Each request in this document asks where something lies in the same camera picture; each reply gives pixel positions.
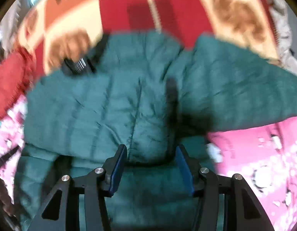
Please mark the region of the green quilted puffer jacket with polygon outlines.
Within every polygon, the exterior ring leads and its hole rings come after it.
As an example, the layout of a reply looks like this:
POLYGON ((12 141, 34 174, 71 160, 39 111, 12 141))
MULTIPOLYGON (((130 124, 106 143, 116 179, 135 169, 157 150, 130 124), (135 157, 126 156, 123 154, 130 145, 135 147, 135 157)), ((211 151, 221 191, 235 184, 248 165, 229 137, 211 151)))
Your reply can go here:
POLYGON ((208 132, 297 116, 297 76, 208 35, 187 50, 157 32, 114 34, 88 58, 94 73, 56 71, 27 95, 25 147, 14 180, 23 230, 63 175, 86 175, 121 144, 128 159, 107 200, 112 227, 188 229, 197 202, 172 160, 175 147, 183 144, 211 167, 208 132))

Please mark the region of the red heart ruffled pillow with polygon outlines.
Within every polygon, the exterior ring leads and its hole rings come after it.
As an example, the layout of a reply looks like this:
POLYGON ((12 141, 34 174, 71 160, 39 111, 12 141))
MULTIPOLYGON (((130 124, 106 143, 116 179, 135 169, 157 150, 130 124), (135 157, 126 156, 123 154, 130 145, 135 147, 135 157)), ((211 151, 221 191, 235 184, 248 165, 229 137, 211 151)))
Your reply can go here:
POLYGON ((23 47, 0 63, 0 120, 31 87, 36 78, 36 63, 23 47))

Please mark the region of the red orange rose blanket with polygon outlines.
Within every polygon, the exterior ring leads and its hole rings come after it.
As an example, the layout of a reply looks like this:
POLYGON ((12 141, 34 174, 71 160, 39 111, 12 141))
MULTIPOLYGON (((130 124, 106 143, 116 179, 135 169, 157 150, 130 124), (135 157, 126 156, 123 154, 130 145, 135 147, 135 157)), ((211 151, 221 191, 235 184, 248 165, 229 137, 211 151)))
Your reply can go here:
POLYGON ((277 63, 277 35, 266 0, 41 0, 16 42, 50 74, 64 55, 78 57, 103 34, 165 31, 184 46, 211 33, 277 63))

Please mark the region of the pink penguin quilt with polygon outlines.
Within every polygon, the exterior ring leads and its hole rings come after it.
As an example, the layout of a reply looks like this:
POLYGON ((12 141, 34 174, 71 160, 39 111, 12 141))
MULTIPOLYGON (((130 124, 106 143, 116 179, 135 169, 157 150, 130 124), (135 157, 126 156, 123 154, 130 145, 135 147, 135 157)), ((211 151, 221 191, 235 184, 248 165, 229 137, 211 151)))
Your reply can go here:
POLYGON ((21 96, 1 120, 0 155, 20 150, 0 170, 27 230, 60 175, 77 177, 100 165, 119 144, 128 149, 118 192, 106 201, 111 226, 178 228, 191 224, 188 197, 175 163, 165 163, 173 141, 222 176, 240 173, 276 230, 297 222, 297 117, 257 128, 213 132, 210 112, 179 114, 164 95, 21 96))

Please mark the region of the floral bed sheet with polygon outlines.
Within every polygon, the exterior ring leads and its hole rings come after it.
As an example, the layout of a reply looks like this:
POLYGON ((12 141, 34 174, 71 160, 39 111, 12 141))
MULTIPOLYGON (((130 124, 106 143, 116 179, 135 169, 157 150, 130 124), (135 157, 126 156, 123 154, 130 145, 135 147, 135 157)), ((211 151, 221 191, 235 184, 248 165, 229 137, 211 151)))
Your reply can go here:
POLYGON ((297 59, 291 53, 293 35, 288 22, 288 9, 285 0, 267 0, 269 12, 275 25, 277 52, 283 69, 297 76, 297 59))

